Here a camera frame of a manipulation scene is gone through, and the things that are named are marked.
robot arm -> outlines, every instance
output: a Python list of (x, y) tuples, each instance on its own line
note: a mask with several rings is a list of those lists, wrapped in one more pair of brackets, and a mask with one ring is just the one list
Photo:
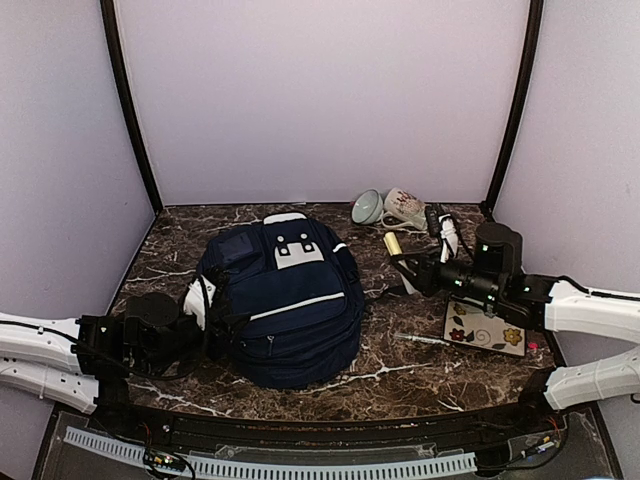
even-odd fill
[[(195, 369), (202, 359), (208, 314), (226, 285), (223, 272), (208, 275), (190, 285), (184, 314), (160, 293), (130, 298), (117, 316), (45, 320), (0, 313), (0, 383), (91, 413), (127, 398), (123, 379), (130, 373), (159, 380), (190, 373), (182, 362)], [(175, 362), (179, 374), (162, 376)]]
[[(585, 332), (640, 344), (640, 294), (594, 290), (568, 277), (525, 275), (522, 237), (487, 223), (476, 232), (473, 265), (441, 263), (424, 254), (393, 255), (392, 264), (421, 293), (445, 290), (525, 329)], [(640, 347), (576, 367), (540, 371), (521, 395), (544, 398), (554, 410), (640, 393)]]

reflective stripe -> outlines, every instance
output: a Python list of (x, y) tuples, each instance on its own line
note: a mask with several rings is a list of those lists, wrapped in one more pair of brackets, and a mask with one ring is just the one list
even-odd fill
[(342, 297), (344, 297), (344, 292), (334, 293), (333, 295), (325, 295), (324, 297), (310, 298), (309, 300), (294, 303), (293, 305), (287, 305), (286, 307), (276, 308), (275, 310), (270, 310), (268, 312), (258, 313), (257, 315), (253, 315), (250, 318), (250, 321), (258, 320), (259, 318), (268, 317), (270, 315), (275, 315), (277, 313), (288, 312), (289, 310), (295, 310), (296, 308), (306, 307), (307, 305), (313, 305), (314, 303), (325, 302), (327, 300), (334, 300), (336, 298)]

floral coaster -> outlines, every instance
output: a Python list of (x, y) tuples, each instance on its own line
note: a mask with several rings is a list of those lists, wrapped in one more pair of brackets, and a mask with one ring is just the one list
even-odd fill
[(459, 300), (449, 299), (444, 322), (444, 339), (472, 347), (524, 357), (526, 332), (499, 317)]

black cable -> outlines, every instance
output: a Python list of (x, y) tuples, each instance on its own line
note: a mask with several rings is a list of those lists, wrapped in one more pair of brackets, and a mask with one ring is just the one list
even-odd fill
[(204, 330), (204, 338), (202, 339), (202, 346), (200, 348), (200, 356), (198, 358), (198, 361), (191, 368), (189, 368), (185, 372), (182, 372), (176, 375), (167, 375), (167, 376), (152, 375), (152, 374), (137, 370), (135, 368), (131, 368), (127, 365), (124, 365), (121, 361), (116, 360), (115, 358), (101, 352), (100, 350), (97, 350), (96, 348), (92, 347), (88, 343), (85, 343), (78, 338), (72, 337), (71, 335), (67, 335), (66, 333), (59, 332), (58, 330), (54, 330), (52, 328), (38, 326), (38, 325), (31, 325), (29, 323), (23, 323), (23, 322), (15, 322), (13, 320), (0, 320), (0, 325), (11, 325), (14, 327), (22, 327), (30, 330), (42, 331), (42, 332), (58, 335), (59, 337), (62, 337), (65, 340), (68, 340), (69, 342), (77, 345), (82, 350), (86, 350), (88, 353), (95, 355), (96, 357), (104, 360), (105, 362), (110, 363), (111, 365), (114, 365), (118, 368), (121, 368), (125, 372), (130, 373), (131, 375), (135, 375), (137, 377), (145, 378), (147, 380), (160, 380), (160, 381), (178, 380), (180, 378), (184, 378), (191, 375), (200, 367), (200, 365), (204, 361), (204, 358), (207, 355), (207, 348), (209, 346), (209, 333), (210, 333), (210, 324), (211, 324), (211, 322), (209, 321), (209, 309), (211, 308), (211, 305), (209, 304), (209, 301), (208, 301), (209, 297), (207, 296), (207, 287), (204, 281), (202, 280), (202, 277), (199, 277), (198, 280), (200, 282), (203, 295), (205, 295), (204, 297), (205, 298), (205, 330)]
[(478, 471), (494, 471), (494, 470), (503, 470), (503, 471), (512, 471), (512, 470), (535, 470), (537, 468), (542, 468), (545, 465), (549, 464), (550, 462), (552, 462), (558, 455), (560, 455), (560, 452), (564, 449), (565, 445), (567, 444), (567, 441), (569, 440), (569, 422), (566, 422), (567, 424), (567, 428), (565, 429), (565, 434), (564, 434), (564, 439), (560, 438), (560, 434), (558, 433), (558, 440), (560, 442), (560, 445), (558, 445), (558, 448), (556, 448), (556, 451), (553, 452), (552, 455), (550, 455), (548, 458), (546, 458), (543, 462), (538, 463), (537, 465), (522, 465), (522, 466), (517, 466), (517, 467), (512, 467), (511, 465), (513, 465), (514, 463), (518, 462), (519, 460), (524, 460), (526, 457), (522, 457), (521, 455), (512, 458), (511, 460), (501, 463), (499, 465), (477, 465), (478, 467)]
[(404, 285), (394, 285), (393, 287), (384, 288), (377, 297), (370, 297), (365, 299), (364, 304), (365, 306), (368, 306), (373, 303), (379, 302), (387, 295), (392, 295), (395, 297), (404, 296), (407, 295), (407, 289)]
[[(95, 417), (91, 417), (90, 420), (93, 420), (95, 423), (97, 423), (107, 435), (109, 435), (112, 438), (115, 438), (116, 440), (119, 440), (119, 441), (121, 441), (123, 443), (136, 445), (136, 446), (140, 446), (139, 444), (142, 443), (139, 440), (134, 440), (133, 438), (123, 437), (122, 435), (118, 435), (117, 433), (113, 433), (111, 430), (109, 430), (107, 427), (105, 427), (104, 424), (100, 420), (98, 420)], [(149, 431), (149, 427), (145, 423), (138, 424), (138, 426), (144, 426), (145, 429), (147, 429), (147, 439), (143, 443), (145, 453), (147, 453), (147, 454), (149, 454), (149, 456), (151, 456), (151, 453), (153, 451), (153, 452), (157, 452), (157, 453), (161, 453), (161, 454), (162, 453), (166, 453), (168, 455), (171, 455), (172, 457), (176, 457), (182, 463), (184, 463), (184, 465), (189, 469), (189, 472), (191, 473), (191, 480), (196, 480), (196, 477), (197, 477), (196, 476), (196, 471), (193, 468), (193, 465), (191, 465), (191, 463), (189, 463), (189, 461), (186, 458), (184, 458), (182, 455), (180, 455), (178, 453), (164, 452), (161, 449), (153, 448), (153, 446), (151, 445), (151, 437), (150, 437), (151, 433)], [(168, 477), (167, 473), (161, 472), (160, 470), (157, 470), (153, 464), (149, 464), (149, 465), (144, 464), (144, 467), (149, 467), (149, 469), (154, 473), (153, 476), (155, 476), (156, 478), (167, 478)], [(177, 478), (179, 476), (180, 475), (173, 475), (173, 476), (171, 476), (171, 478)]]
[(464, 237), (462, 236), (462, 230), (460, 229), (460, 224), (458, 223), (458, 219), (452, 213), (448, 213), (448, 215), (449, 217), (451, 217), (453, 226), (456, 229), (456, 232), (458, 233), (458, 240), (460, 240), (460, 245), (462, 245), (462, 248), (464, 249), (464, 251), (467, 252), (467, 255), (469, 255), (469, 258), (471, 259), (471, 261), (475, 260), (474, 253), (469, 248), (469, 245), (467, 245), (467, 242), (464, 241)]
[(556, 277), (559, 281), (569, 282), (573, 288), (584, 293), (585, 295), (591, 295), (592, 297), (600, 297), (600, 298), (612, 298), (615, 300), (628, 300), (631, 302), (640, 302), (640, 297), (630, 297), (629, 295), (618, 295), (616, 293), (609, 292), (600, 292), (598, 290), (589, 290), (587, 287), (580, 285), (573, 278), (568, 275), (561, 275)]

ceramic mug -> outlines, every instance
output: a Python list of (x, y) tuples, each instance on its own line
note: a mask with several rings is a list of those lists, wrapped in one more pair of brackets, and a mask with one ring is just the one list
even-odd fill
[[(413, 227), (417, 230), (427, 229), (426, 204), (410, 193), (393, 188), (384, 201), (385, 213), (382, 215), (382, 225), (389, 230)], [(396, 218), (402, 223), (389, 224), (386, 219)]]

